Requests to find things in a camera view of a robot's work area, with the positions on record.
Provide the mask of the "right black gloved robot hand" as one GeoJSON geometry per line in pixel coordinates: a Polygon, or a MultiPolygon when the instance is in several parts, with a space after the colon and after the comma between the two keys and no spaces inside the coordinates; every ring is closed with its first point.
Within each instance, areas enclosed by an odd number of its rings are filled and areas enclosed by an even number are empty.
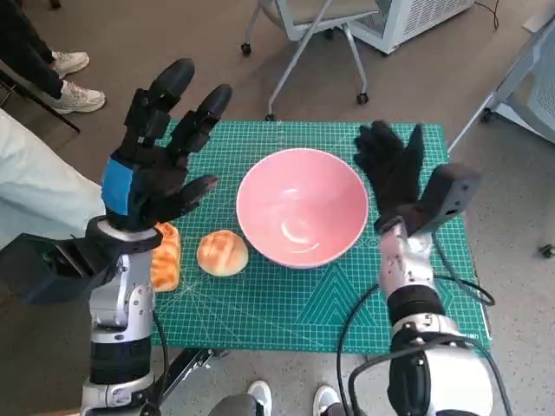
{"type": "Polygon", "coordinates": [[[424,159],[422,125],[415,125],[407,144],[383,120],[359,127],[354,161],[365,173],[379,213],[415,203],[420,195],[424,159]]]}

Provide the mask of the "left bare robot hand blue tape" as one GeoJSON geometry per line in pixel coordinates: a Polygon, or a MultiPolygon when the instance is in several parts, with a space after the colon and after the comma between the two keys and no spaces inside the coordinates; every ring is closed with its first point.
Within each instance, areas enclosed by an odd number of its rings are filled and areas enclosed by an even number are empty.
{"type": "Polygon", "coordinates": [[[147,89],[135,91],[124,121],[121,145],[111,154],[101,182],[108,220],[124,231],[145,231],[193,211],[218,179],[204,175],[186,181],[191,154],[210,139],[232,97],[227,84],[217,86],[170,133],[166,146],[156,145],[170,121],[170,112],[194,77],[190,58],[169,65],[147,89]]]}

